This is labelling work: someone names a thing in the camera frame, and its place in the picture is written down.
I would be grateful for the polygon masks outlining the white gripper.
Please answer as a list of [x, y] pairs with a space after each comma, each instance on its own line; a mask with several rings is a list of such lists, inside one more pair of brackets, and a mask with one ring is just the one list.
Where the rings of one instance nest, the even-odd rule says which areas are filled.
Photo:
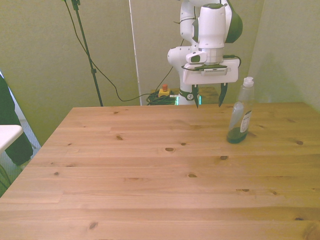
[[199, 107], [199, 87], [203, 84], [220, 84], [220, 94], [218, 106], [223, 104], [225, 99], [228, 83], [234, 83], [238, 80], [239, 59], [224, 59], [222, 63], [207, 65], [202, 63], [187, 63], [182, 67], [182, 79], [186, 85], [192, 85], [192, 95], [196, 107]]

